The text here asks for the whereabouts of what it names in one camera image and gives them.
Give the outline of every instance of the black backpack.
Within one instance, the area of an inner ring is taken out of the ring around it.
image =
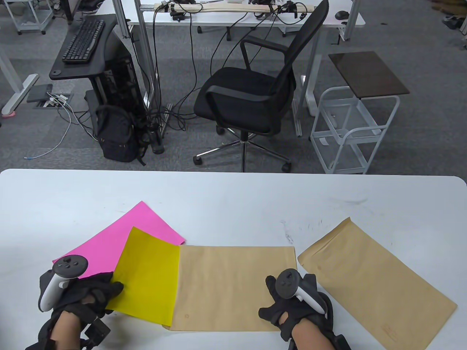
[[[96,109],[97,131],[104,157],[113,161],[131,162],[137,159],[142,165],[142,157],[148,148],[141,145],[139,127],[134,116],[123,108],[102,105]]]

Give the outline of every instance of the hand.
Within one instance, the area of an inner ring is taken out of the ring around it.
[[[123,290],[120,282],[111,282],[113,272],[74,279],[54,307],[54,311],[74,303],[86,304],[99,318],[112,311],[106,310],[109,301]]]
[[[320,293],[328,304],[328,309],[331,310],[330,313],[328,312],[328,318],[317,313],[306,302],[300,301],[298,298],[281,298],[276,291],[275,277],[266,277],[266,286],[274,300],[274,304],[268,308],[260,308],[258,315],[277,326],[281,330],[283,340],[288,341],[291,338],[293,328],[304,318],[318,326],[321,333],[326,337],[333,335],[332,305],[327,295]]]
[[[81,329],[97,317],[102,318],[112,311],[106,307],[109,301],[118,296],[123,290],[120,282],[111,282],[113,273],[98,273],[96,275],[70,280],[60,300],[54,306],[52,316],[41,330],[39,339],[50,336],[62,312],[73,313],[79,317]]]

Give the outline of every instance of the brown envelope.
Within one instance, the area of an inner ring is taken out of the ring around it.
[[[388,350],[424,350],[457,308],[350,218],[299,263]]]
[[[258,316],[273,303],[265,279],[296,267],[293,247],[181,246],[170,329],[278,331]]]

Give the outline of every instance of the keyboard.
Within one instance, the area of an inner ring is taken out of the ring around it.
[[[106,25],[104,20],[86,17],[62,56],[65,63],[88,63]]]

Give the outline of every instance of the forearm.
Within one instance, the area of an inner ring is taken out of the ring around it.
[[[307,320],[302,319],[292,330],[292,338],[298,350],[334,350],[333,345],[319,330]]]
[[[63,311],[52,330],[50,338],[55,341],[56,350],[80,350],[80,335],[81,323],[79,318],[75,314]]]

